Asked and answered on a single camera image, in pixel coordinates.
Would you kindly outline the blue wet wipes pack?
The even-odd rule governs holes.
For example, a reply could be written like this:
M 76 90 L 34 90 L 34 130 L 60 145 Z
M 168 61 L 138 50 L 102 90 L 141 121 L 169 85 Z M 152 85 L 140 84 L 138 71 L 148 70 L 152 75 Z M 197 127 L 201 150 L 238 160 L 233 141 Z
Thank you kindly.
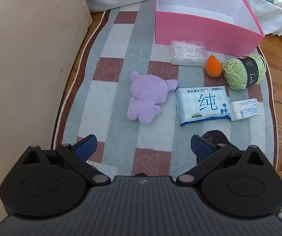
M 231 120 L 225 86 L 177 88 L 176 107 L 181 126 L 215 119 Z

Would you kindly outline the small white tissue pack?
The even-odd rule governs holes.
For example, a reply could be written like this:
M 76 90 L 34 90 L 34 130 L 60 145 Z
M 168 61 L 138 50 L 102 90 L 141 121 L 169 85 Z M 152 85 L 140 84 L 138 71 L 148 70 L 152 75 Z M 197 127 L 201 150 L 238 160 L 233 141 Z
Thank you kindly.
M 229 105 L 231 121 L 243 120 L 260 114 L 257 99 L 234 101 Z

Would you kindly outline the purple plush toy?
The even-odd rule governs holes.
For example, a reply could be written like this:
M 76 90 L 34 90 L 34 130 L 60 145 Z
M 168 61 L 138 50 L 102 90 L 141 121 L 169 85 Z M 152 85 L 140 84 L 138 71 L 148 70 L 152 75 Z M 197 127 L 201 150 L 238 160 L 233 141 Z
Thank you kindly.
M 127 117 L 147 125 L 161 112 L 159 105 L 165 102 L 170 91 L 176 90 L 178 81 L 164 80 L 155 75 L 141 75 L 136 71 L 131 71 L 129 76 L 131 98 Z

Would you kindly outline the green yarn ball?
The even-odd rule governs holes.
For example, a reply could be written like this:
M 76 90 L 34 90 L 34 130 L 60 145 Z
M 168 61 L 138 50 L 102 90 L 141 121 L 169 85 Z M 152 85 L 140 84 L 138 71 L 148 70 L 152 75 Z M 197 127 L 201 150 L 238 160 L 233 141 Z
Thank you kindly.
M 267 62 L 259 54 L 232 58 L 221 63 L 224 78 L 233 90 L 260 84 L 267 71 Z

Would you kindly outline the orange makeup sponge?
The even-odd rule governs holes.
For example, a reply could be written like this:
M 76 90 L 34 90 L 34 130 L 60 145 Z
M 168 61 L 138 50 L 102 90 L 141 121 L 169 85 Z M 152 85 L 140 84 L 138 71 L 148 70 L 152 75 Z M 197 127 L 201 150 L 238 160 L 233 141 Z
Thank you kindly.
M 207 60 L 206 73 L 211 78 L 218 78 L 222 74 L 222 65 L 213 55 L 210 55 Z

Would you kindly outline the clear floss pick box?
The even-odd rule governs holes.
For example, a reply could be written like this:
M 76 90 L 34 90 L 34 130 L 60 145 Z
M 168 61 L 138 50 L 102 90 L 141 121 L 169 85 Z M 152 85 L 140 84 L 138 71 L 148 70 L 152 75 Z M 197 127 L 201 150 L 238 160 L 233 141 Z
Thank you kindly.
M 172 65 L 206 66 L 208 54 L 203 42 L 172 40 L 169 47 Z

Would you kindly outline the beige wooden cabinet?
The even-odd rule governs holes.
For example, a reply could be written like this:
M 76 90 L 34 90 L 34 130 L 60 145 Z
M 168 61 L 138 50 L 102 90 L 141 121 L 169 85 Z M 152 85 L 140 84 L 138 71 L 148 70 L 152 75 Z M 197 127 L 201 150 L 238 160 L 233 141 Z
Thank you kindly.
M 85 0 L 0 0 L 0 184 L 28 146 L 50 147 L 91 22 Z

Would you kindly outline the pink cardboard box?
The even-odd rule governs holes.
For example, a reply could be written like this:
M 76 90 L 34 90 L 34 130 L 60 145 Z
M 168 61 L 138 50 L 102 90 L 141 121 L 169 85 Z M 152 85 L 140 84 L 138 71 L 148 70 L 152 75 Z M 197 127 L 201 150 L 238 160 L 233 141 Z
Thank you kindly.
M 156 0 L 155 41 L 200 41 L 232 56 L 253 52 L 264 38 L 246 0 Z

